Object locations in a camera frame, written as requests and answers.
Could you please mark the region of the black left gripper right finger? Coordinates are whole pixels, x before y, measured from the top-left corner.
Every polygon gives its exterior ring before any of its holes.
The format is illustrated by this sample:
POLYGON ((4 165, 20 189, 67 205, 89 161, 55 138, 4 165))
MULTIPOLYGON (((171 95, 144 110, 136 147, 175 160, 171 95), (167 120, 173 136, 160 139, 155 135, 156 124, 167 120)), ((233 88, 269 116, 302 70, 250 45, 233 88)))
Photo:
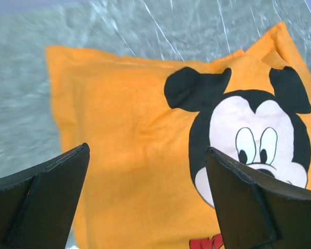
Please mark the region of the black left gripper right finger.
POLYGON ((311 248, 311 190, 210 147, 207 175, 225 248, 311 248))

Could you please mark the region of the orange pillowcase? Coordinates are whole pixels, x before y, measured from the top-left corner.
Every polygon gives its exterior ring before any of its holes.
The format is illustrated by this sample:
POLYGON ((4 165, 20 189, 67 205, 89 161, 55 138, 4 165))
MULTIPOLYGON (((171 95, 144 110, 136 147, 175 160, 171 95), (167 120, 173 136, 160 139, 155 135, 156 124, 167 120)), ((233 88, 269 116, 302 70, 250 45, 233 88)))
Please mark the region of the orange pillowcase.
POLYGON ((79 248, 225 248, 209 146, 311 190, 311 74, 283 22, 210 63, 64 46, 46 59, 62 149, 90 147, 79 248))

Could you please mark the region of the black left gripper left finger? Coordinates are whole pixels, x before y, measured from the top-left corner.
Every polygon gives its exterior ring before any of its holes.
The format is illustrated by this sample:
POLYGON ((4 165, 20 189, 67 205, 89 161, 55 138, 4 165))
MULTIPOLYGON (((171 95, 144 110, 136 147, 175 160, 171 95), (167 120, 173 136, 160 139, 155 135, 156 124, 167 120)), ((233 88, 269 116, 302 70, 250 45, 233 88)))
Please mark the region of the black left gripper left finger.
POLYGON ((64 248, 89 160, 83 143, 0 178, 0 248, 64 248))

